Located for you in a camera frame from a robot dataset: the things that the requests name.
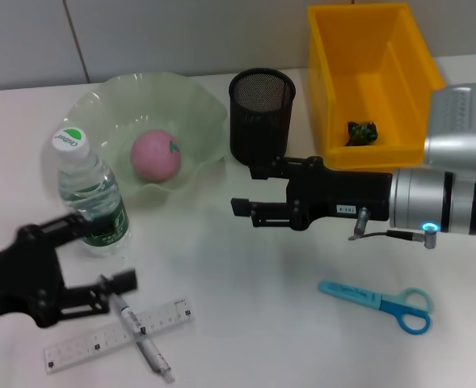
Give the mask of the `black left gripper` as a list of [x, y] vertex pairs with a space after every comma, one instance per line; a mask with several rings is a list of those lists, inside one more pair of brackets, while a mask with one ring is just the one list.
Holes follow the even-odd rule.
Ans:
[[137, 289], [133, 268], [89, 285], [66, 288], [56, 247], [80, 239], [90, 223], [70, 213], [41, 226], [21, 227], [14, 242], [0, 251], [0, 316], [21, 313], [39, 328], [60, 321], [110, 312], [109, 299]]

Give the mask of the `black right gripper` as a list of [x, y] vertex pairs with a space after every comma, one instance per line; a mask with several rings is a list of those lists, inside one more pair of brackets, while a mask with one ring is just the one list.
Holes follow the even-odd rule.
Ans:
[[389, 219], [392, 175], [381, 172], [333, 171], [320, 157], [277, 157], [249, 167], [252, 179], [288, 179], [287, 203], [230, 201], [235, 217], [247, 217], [254, 227], [306, 230], [324, 217], [357, 219], [362, 209], [371, 221]]

